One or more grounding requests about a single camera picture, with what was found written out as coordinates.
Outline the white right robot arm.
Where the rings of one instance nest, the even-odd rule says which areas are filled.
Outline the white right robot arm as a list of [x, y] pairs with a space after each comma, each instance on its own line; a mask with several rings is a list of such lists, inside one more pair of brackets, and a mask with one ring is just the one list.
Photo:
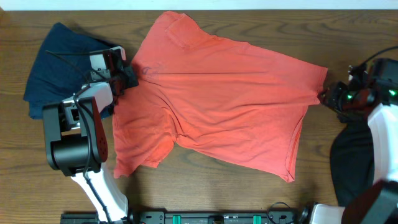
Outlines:
[[310, 223], [397, 222], [397, 61], [380, 50], [348, 70], [349, 82], [319, 94], [321, 103], [345, 118], [365, 118], [373, 139], [373, 185], [347, 207], [317, 204]]

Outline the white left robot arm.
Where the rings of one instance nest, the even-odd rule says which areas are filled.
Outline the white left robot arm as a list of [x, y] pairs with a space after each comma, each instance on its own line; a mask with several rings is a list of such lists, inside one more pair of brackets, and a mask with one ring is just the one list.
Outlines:
[[60, 223], [132, 223], [129, 201], [106, 165], [108, 143], [101, 112], [112, 110], [118, 97], [139, 83], [121, 46], [85, 55], [90, 60], [85, 84], [71, 97], [42, 110], [49, 166], [75, 181], [96, 209], [64, 213]]

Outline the orange polo shirt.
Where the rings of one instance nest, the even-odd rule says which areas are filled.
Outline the orange polo shirt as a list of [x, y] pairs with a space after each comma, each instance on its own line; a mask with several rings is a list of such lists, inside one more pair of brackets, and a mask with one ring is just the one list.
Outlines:
[[303, 118], [327, 68], [208, 34], [172, 11], [132, 66], [139, 84], [114, 108], [115, 177], [157, 167], [179, 145], [294, 181]]

